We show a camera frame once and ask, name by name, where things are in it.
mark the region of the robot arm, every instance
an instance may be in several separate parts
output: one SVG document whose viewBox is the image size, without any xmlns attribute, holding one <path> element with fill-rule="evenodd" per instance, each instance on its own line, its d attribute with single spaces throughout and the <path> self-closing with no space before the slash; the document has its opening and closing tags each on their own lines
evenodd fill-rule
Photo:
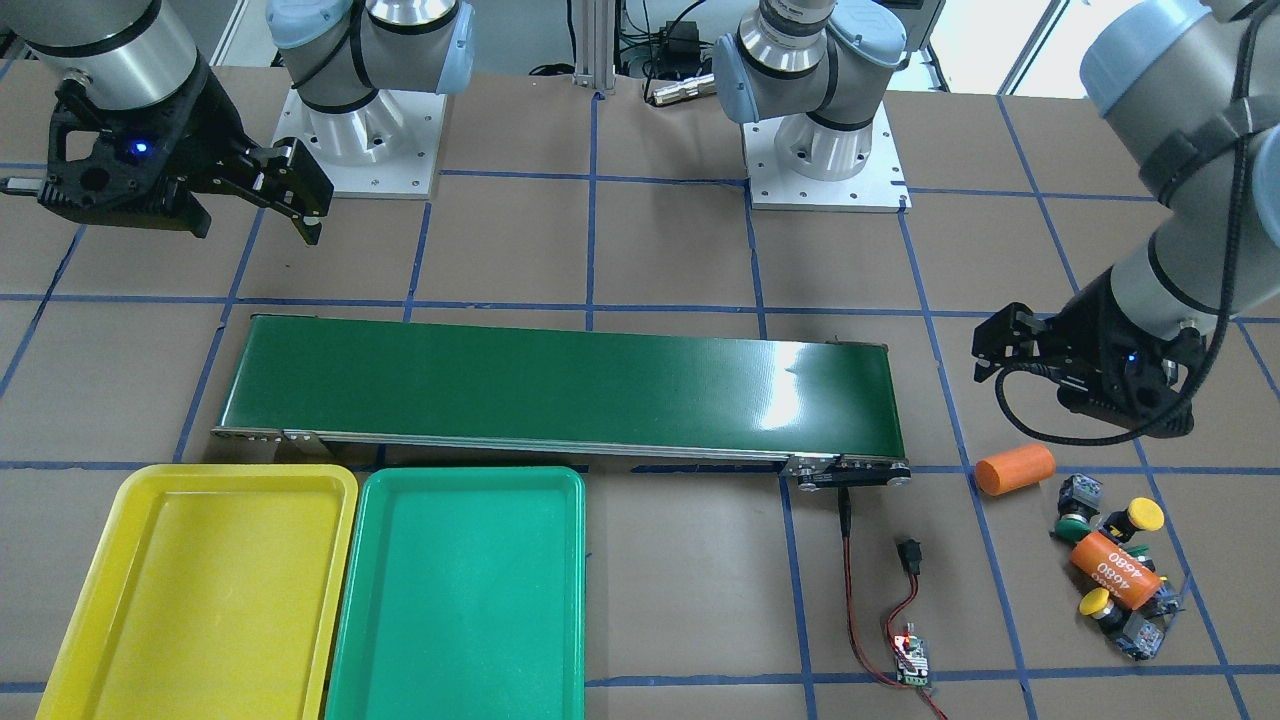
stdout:
<svg viewBox="0 0 1280 720">
<path fill-rule="evenodd" d="M 1023 432 L 1071 445 L 1189 433 L 1226 322 L 1280 293 L 1280 23 L 1262 22 L 1276 4 L 1216 3 L 1211 14 L 1152 0 L 1085 54 L 1089 97 L 1174 214 L 1057 315 L 1012 304 L 977 328 L 974 379 L 997 375 Z M 1030 430 L 1004 398 L 1011 372 L 1056 382 L 1065 407 L 1130 432 L 1078 442 Z"/>
<path fill-rule="evenodd" d="M 716 91 L 736 123 L 787 117 L 776 145 L 792 170 L 849 179 L 905 46 L 901 20 L 872 0 L 760 0 L 716 44 Z"/>
<path fill-rule="evenodd" d="M 365 195 L 361 172 L 394 177 L 397 164 L 439 143 L 439 126 L 425 122 L 438 111 L 422 111 L 421 94 L 466 90 L 472 17 L 463 0 L 270 1 L 268 26 L 297 90 L 285 102 L 289 132 L 310 142 L 339 195 Z"/>
<path fill-rule="evenodd" d="M 333 186 L 298 141 L 261 147 L 191 35 L 163 0 L 3 0 L 10 26 L 63 72 L 44 181 L 0 191 L 36 196 L 77 223 L 184 229 L 210 218 L 192 192 L 238 195 L 288 217 L 307 243 L 320 234 Z M 67 159 L 67 137 L 97 133 Z"/>
</svg>

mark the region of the circuit board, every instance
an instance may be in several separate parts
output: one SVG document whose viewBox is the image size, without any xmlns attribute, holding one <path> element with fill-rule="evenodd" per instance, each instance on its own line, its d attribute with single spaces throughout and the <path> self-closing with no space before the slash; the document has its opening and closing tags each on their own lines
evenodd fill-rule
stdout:
<svg viewBox="0 0 1280 720">
<path fill-rule="evenodd" d="M 893 659 L 897 660 L 897 682 L 913 688 L 932 688 L 933 675 L 929 673 L 928 643 L 918 635 L 895 634 Z"/>
</svg>

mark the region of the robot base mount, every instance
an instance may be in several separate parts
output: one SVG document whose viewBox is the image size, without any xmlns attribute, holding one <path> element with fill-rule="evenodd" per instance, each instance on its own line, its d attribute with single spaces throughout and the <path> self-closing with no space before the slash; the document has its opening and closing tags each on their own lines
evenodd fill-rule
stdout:
<svg viewBox="0 0 1280 720">
<path fill-rule="evenodd" d="M 357 118 L 362 110 L 325 117 L 291 90 L 275 137 L 307 142 L 333 181 L 334 197 L 430 200 L 447 96 L 402 90 L 381 95 L 374 104 L 385 105 L 370 118 Z"/>
<path fill-rule="evenodd" d="M 872 120 L 873 146 L 867 152 L 861 170 L 842 181 L 803 176 L 778 156 L 774 138 L 786 119 L 772 118 L 742 126 L 753 208 L 847 213 L 897 213 L 911 208 L 911 196 L 906 191 L 902 163 L 897 156 L 884 105 L 876 110 L 876 119 Z"/>
</svg>

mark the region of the light blue joint cap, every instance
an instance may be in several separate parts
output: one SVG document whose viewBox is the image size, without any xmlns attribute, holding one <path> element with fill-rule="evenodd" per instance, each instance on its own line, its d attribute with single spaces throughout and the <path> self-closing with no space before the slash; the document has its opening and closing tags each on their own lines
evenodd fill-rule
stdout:
<svg viewBox="0 0 1280 720">
<path fill-rule="evenodd" d="M 872 0 L 840 0 L 827 31 L 842 45 L 882 68 L 896 68 L 906 50 L 906 29 L 888 8 Z"/>
<path fill-rule="evenodd" d="M 760 108 L 751 91 L 751 76 L 737 53 L 733 35 L 721 36 L 712 49 L 712 69 L 716 72 L 716 96 L 728 119 L 742 126 L 760 122 Z"/>
<path fill-rule="evenodd" d="M 1138 78 L 1210 9 L 1199 0 L 1147 0 L 1102 31 L 1080 61 L 1080 82 L 1106 117 Z"/>
<path fill-rule="evenodd" d="M 1280 129 L 1262 141 L 1253 161 L 1253 204 L 1271 242 L 1280 246 Z"/>
<path fill-rule="evenodd" d="M 440 95 L 458 95 L 471 85 L 471 68 L 476 61 L 476 44 L 471 38 L 475 29 L 475 9 L 470 3 L 458 3 L 458 17 L 453 20 L 453 37 L 440 68 L 440 82 L 435 91 Z"/>
<path fill-rule="evenodd" d="M 352 0 L 271 0 L 266 27 L 280 50 L 301 47 L 342 22 Z"/>
</svg>

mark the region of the red wire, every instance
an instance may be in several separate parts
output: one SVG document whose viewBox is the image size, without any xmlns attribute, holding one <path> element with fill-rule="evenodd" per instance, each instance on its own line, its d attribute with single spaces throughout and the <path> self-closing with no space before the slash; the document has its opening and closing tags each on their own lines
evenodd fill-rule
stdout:
<svg viewBox="0 0 1280 720">
<path fill-rule="evenodd" d="M 845 609 L 849 615 L 847 618 L 849 643 L 854 648 L 854 656 L 858 659 L 859 665 L 861 665 L 864 670 L 870 673 L 872 679 L 876 680 L 877 683 L 891 688 L 909 689 L 911 685 L 908 685 L 905 683 L 899 683 L 897 680 L 884 675 L 883 673 L 877 670 L 874 665 L 872 665 L 870 660 L 867 659 L 867 652 L 863 650 L 861 639 L 858 637 L 858 621 L 854 614 L 854 571 L 849 559 L 847 537 L 844 538 L 844 546 L 845 546 Z M 915 596 L 919 593 L 920 585 L 915 575 L 909 575 L 909 578 L 911 580 L 910 594 L 906 596 L 906 600 L 897 603 L 897 606 L 888 614 L 888 619 L 884 621 L 884 633 L 886 635 L 888 635 L 890 647 L 893 648 L 893 653 L 896 656 L 901 657 L 906 662 L 910 662 L 910 660 L 893 643 L 893 620 L 908 605 L 911 603 L 911 601 L 915 600 Z M 933 715 L 938 717 L 938 720 L 948 720 L 947 715 L 942 712 L 942 708 L 938 707 L 937 703 L 933 702 L 933 698 L 929 697 L 929 693 L 925 692 L 924 688 L 915 688 L 915 691 L 920 696 L 920 700 L 923 700 L 929 706 L 929 710 L 933 711 Z"/>
<path fill-rule="evenodd" d="M 893 634 L 895 634 L 893 633 L 893 620 L 897 619 L 899 612 L 901 612 L 904 609 L 906 609 L 908 605 L 911 605 L 911 601 L 915 600 L 915 596 L 916 596 L 916 593 L 920 589 L 919 582 L 915 579 L 915 575 L 911 575 L 909 573 L 906 577 L 910 578 L 910 580 L 911 580 L 911 592 L 910 592 L 910 594 L 906 596 L 906 600 L 904 600 L 902 602 L 897 603 L 897 607 L 895 607 L 888 614 L 888 619 L 884 620 L 884 638 L 888 641 L 888 646 L 893 650 L 893 655 L 897 656 L 897 657 L 900 657 L 900 659 L 902 659 L 904 662 L 906 662 L 908 665 L 910 665 L 911 660 L 906 656 L 906 653 L 904 653 L 897 647 L 897 643 L 893 642 Z"/>
<path fill-rule="evenodd" d="M 858 657 L 859 665 L 870 673 L 872 679 L 877 683 L 891 688 L 905 688 L 905 684 L 899 683 L 877 670 L 876 666 L 872 665 L 870 660 L 867 659 L 867 653 L 863 651 L 863 643 L 858 637 L 858 621 L 854 618 L 854 571 L 849 561 L 847 537 L 845 538 L 845 609 L 849 611 L 849 642 L 854 647 L 854 656 Z"/>
</svg>

